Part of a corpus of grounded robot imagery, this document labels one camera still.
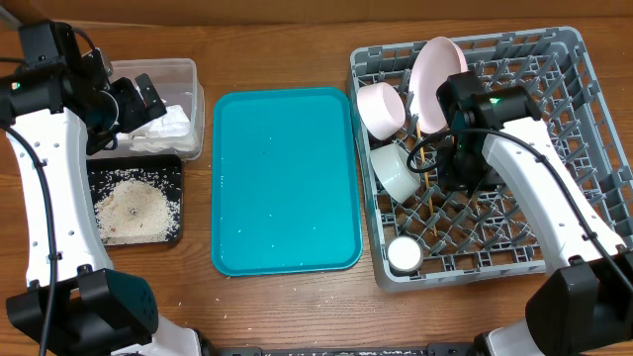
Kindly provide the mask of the grey bowl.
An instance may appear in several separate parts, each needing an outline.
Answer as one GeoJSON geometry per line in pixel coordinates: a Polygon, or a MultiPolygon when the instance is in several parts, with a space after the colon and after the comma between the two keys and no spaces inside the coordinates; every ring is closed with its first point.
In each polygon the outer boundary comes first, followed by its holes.
{"type": "Polygon", "coordinates": [[[376,176],[387,193],[403,203],[420,187],[417,173],[407,168],[407,152],[390,143],[370,151],[370,160],[376,176]]]}

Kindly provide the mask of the white paper cup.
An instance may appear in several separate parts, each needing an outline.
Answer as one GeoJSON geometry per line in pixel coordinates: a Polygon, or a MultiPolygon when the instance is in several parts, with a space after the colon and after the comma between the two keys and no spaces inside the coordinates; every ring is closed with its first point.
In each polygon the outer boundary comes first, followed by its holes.
{"type": "Polygon", "coordinates": [[[423,251],[419,243],[409,236],[398,236],[387,248],[390,269],[398,275],[410,275],[419,270],[423,262],[423,251]]]}

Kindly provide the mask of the white round plate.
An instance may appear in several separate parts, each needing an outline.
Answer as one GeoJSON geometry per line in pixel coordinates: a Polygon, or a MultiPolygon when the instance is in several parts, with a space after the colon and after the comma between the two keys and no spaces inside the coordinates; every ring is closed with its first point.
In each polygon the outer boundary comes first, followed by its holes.
{"type": "Polygon", "coordinates": [[[409,110],[417,116],[422,133],[434,134],[446,126],[436,91],[449,76],[467,70],[463,51],[449,39],[437,37],[422,47],[413,64],[408,84],[412,94],[409,110]]]}

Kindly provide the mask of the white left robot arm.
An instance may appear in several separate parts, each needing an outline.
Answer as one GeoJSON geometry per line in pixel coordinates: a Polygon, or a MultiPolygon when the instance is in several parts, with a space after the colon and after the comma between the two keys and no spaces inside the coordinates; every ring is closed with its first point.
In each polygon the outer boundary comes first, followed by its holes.
{"type": "Polygon", "coordinates": [[[161,315],[149,284],[118,272],[94,215],[86,159],[166,109],[146,74],[111,79],[102,52],[82,53],[79,29],[20,27],[23,57],[1,80],[1,128],[21,174],[30,242],[27,289],[11,324],[56,355],[210,355],[195,329],[161,315]]]}

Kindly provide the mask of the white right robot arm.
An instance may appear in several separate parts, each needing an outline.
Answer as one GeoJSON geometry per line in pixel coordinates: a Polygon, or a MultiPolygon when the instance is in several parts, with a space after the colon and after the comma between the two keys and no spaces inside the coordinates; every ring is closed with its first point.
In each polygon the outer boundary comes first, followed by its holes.
{"type": "Polygon", "coordinates": [[[478,335],[477,355],[580,355],[632,337],[632,253],[589,204],[521,86],[487,91],[472,71],[421,78],[413,97],[451,138],[434,163],[452,189],[475,192],[495,171],[534,230],[548,278],[523,318],[478,335]]]}

